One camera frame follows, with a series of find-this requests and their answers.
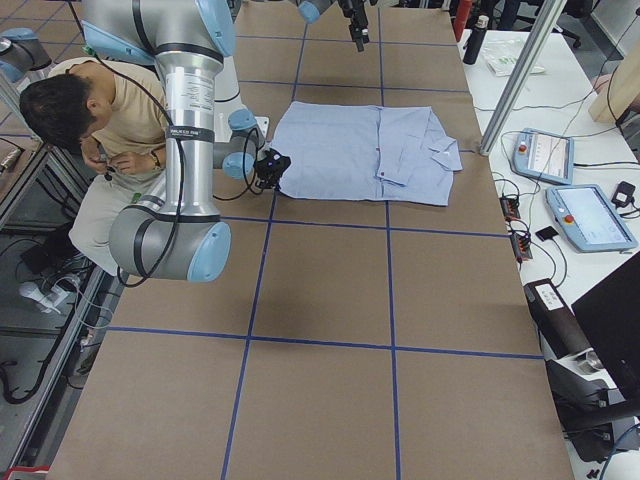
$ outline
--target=white table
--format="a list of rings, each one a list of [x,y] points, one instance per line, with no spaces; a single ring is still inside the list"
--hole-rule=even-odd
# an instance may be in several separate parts
[[[459,48],[466,42],[469,32],[465,32]],[[521,38],[526,40],[527,33],[489,31],[486,42]],[[589,106],[596,98],[592,92],[589,79],[585,76],[569,46],[560,34],[552,34],[540,54],[537,64],[545,68],[542,74],[530,75],[525,87],[509,115],[502,130],[500,140],[490,152],[489,161],[495,178],[506,178],[518,185],[521,193],[532,192],[534,182],[514,174],[509,167],[507,155],[513,152],[517,133],[524,128],[534,128],[565,136],[582,136],[602,132],[613,127],[612,124],[595,123],[589,115]],[[479,55],[474,65],[464,65],[469,89],[474,99],[476,116],[480,129],[484,132],[508,77],[497,77],[486,61]],[[561,107],[570,102],[585,98],[581,102],[565,108],[525,108],[523,106],[555,106]],[[575,138],[576,163],[594,164],[612,161],[635,161],[635,156],[617,129],[592,137]],[[613,195],[620,181],[627,181],[640,187],[640,168],[633,165],[597,168],[576,168],[573,184],[595,183],[600,185],[607,196]],[[529,225],[530,231],[536,232],[555,221],[544,200],[544,189],[549,184],[540,183],[541,191],[535,195],[520,198],[520,213]],[[506,182],[497,182],[499,194],[516,193],[515,188]],[[636,239],[640,239],[640,219],[627,221],[627,226]],[[559,291],[565,301],[571,305],[588,291],[593,285],[607,276],[629,258],[630,253],[602,252],[579,253],[564,239],[562,234],[555,238],[567,259],[568,274]],[[553,242],[536,243],[542,246],[555,260],[558,272],[554,283],[558,283],[564,273],[564,261]],[[553,272],[553,264],[549,257],[535,246],[532,247],[534,258],[525,261],[520,270],[522,284],[548,278]],[[597,463],[584,463],[575,453],[572,445],[567,443],[576,479],[583,479],[591,469],[601,469]],[[631,480],[640,478],[640,452],[627,452],[617,455],[606,471],[606,480]]]

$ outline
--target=power adapter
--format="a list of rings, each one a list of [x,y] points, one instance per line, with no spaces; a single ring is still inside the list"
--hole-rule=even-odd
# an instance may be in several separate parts
[[[549,227],[545,227],[542,230],[538,230],[536,232],[536,237],[538,237],[540,240],[542,240],[543,242],[545,240],[551,240],[553,237],[555,237],[556,235],[558,235],[558,232],[556,231],[555,228],[549,226]]]
[[[620,182],[616,187],[616,192],[613,194],[611,202],[616,208],[624,208],[633,203],[633,193],[635,191],[635,185],[631,185],[628,182]]]

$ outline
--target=power strip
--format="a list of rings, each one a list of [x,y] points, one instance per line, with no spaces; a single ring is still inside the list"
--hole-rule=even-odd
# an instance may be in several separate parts
[[[515,198],[500,197],[500,208],[502,208],[502,214],[507,224],[509,224],[511,220],[520,220],[518,201]],[[512,231],[509,234],[509,241],[511,242],[511,248],[518,263],[533,258],[531,254],[531,240],[526,238],[522,233]]]

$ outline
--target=chair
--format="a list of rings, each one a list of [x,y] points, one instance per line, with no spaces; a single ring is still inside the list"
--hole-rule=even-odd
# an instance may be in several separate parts
[[[540,12],[540,7],[542,6],[543,1],[544,0],[524,0],[524,2],[526,2],[528,5],[534,5],[538,7],[535,12],[536,17]],[[581,19],[581,18],[587,18],[589,15],[591,15],[592,11],[593,11],[593,0],[568,0],[567,4],[564,6],[564,9],[562,10],[562,13],[566,13],[567,15],[573,18]],[[533,25],[533,22],[535,22],[536,20],[535,18],[521,17],[520,15],[518,15],[516,18],[523,22],[530,23],[531,25]],[[580,45],[582,43],[580,42],[579,35],[565,28],[560,28],[558,26],[556,26],[555,28],[565,37],[569,37],[573,39],[573,48],[580,48]],[[527,27],[522,30],[528,31],[528,30],[531,30],[531,27]]]

